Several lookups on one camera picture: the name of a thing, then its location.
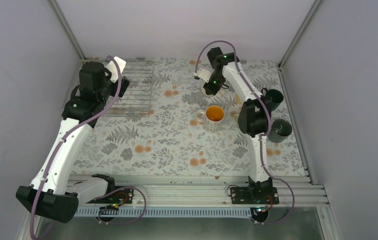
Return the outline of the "white patterned cup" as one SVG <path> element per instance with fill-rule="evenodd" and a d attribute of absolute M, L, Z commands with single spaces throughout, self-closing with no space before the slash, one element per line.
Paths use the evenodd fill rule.
<path fill-rule="evenodd" d="M 198 110 L 195 117 L 199 123 L 203 124 L 205 131 L 217 132 L 225 118 L 225 111 L 218 105 L 211 105 L 205 110 Z"/>

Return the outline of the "dark teal mug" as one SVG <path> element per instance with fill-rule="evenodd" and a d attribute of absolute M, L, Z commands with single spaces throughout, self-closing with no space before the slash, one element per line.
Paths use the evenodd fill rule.
<path fill-rule="evenodd" d="M 269 111 L 275 111 L 284 101 L 284 95 L 277 89 L 262 88 L 261 93 L 265 99 L 265 105 Z"/>

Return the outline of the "dark grey-green mug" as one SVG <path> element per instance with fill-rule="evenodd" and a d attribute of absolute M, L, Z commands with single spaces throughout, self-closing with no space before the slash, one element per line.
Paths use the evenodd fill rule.
<path fill-rule="evenodd" d="M 281 143 L 286 140 L 293 132 L 292 125 L 284 119 L 276 119 L 272 125 L 267 139 L 272 143 Z"/>

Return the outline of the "beige brown mug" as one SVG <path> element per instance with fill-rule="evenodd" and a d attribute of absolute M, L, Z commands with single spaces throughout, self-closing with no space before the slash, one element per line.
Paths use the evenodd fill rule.
<path fill-rule="evenodd" d="M 201 87 L 201 92 L 207 97 L 220 96 L 223 94 L 223 90 L 220 87 L 217 85 L 210 85 L 209 83 L 205 83 Z"/>

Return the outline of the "yellow mug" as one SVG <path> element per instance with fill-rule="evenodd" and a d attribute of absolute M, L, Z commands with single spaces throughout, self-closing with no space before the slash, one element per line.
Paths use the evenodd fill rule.
<path fill-rule="evenodd" d="M 238 105 L 242 105 L 242 101 L 241 101 L 240 97 L 237 94 L 235 94 L 235 102 Z"/>

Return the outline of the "light green cup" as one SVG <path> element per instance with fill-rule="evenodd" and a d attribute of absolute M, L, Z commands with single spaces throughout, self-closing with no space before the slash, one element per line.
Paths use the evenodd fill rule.
<path fill-rule="evenodd" d="M 239 113 L 235 113 L 234 115 L 233 115 L 233 120 L 237 123 L 238 121 L 239 121 L 239 116 L 240 116 L 240 114 Z"/>

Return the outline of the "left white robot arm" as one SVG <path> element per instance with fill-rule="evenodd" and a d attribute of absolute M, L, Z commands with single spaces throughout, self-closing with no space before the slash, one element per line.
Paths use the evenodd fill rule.
<path fill-rule="evenodd" d="M 107 64 L 89 61 L 81 66 L 79 83 L 64 106 L 57 137 L 43 166 L 29 186 L 16 191 L 17 200 L 31 214 L 67 223 L 81 205 L 98 198 L 108 203 L 116 197 L 114 178 L 104 174 L 94 174 L 72 187 L 67 184 L 77 154 L 98 118 L 130 84 L 123 75 L 126 64 L 116 56 Z"/>

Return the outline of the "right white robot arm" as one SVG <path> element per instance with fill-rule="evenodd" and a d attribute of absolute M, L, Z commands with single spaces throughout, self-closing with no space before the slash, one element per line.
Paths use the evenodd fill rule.
<path fill-rule="evenodd" d="M 220 47 L 214 47 L 208 51 L 207 57 L 213 71 L 205 78 L 203 89 L 206 95 L 215 96 L 228 82 L 241 100 L 237 124 L 246 136 L 250 154 L 247 195 L 251 202 L 259 204 L 273 195 L 273 180 L 267 172 L 266 156 L 271 111 L 266 107 L 266 97 L 248 79 L 233 52 L 223 53 Z"/>

